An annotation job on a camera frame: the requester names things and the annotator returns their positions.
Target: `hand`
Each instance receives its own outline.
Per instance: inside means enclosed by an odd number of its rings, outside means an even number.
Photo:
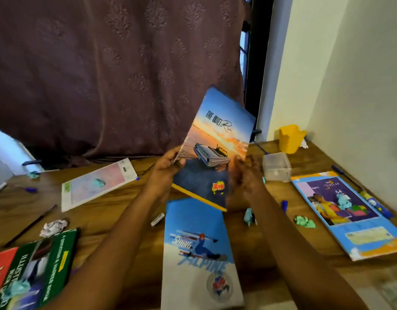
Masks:
[[[252,165],[248,166],[239,156],[236,156],[229,183],[230,187],[241,186],[243,195],[249,202],[256,194],[267,192],[259,162],[252,155],[250,160]]]
[[[180,148],[181,146],[178,146],[167,151],[154,164],[153,170],[144,185],[144,192],[160,202],[168,198],[174,175],[186,164],[186,159],[180,159],[173,164]]]

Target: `car image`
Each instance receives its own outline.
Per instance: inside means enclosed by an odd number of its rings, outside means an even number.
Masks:
[[[216,149],[205,146],[200,143],[196,143],[194,146],[194,152],[201,161],[208,167],[216,167],[217,169],[222,166],[226,166],[230,162],[230,158],[227,156],[226,150],[217,146]]]

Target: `yellow stripe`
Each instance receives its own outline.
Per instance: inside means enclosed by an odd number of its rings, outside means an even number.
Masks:
[[[66,260],[67,260],[68,252],[69,252],[69,251],[64,251],[64,255],[62,256],[62,261],[61,261],[61,265],[59,266],[58,272],[61,272],[62,269],[64,268],[65,262],[66,262]]]
[[[178,185],[176,185],[174,183],[171,184],[171,187],[173,187],[173,188],[175,188],[177,190],[180,190],[180,192],[184,192],[186,195],[189,195],[190,197],[193,197],[193,198],[195,198],[197,200],[200,200],[201,202],[204,202],[204,203],[206,203],[208,205],[211,205],[212,207],[215,207],[217,210],[221,210],[223,212],[227,211],[226,208],[223,208],[223,207],[217,205],[214,202],[208,201],[207,199],[204,199],[203,197],[200,197],[199,195],[196,195],[195,193],[192,193],[191,191],[188,191],[188,190],[186,190],[186,189],[184,189],[184,188],[182,188],[182,187],[180,187],[180,186],[178,186]]]

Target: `plastic container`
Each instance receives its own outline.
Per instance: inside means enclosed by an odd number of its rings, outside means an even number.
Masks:
[[[292,167],[286,153],[279,152],[263,156],[263,172],[267,181],[289,182]]]
[[[306,130],[299,130],[298,125],[288,125],[279,128],[279,150],[292,154],[298,150]]]

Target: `yellow container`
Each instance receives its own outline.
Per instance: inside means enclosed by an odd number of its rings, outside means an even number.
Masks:
[[[279,128],[279,150],[284,153],[295,153],[306,136],[306,130],[299,130],[298,125]]]

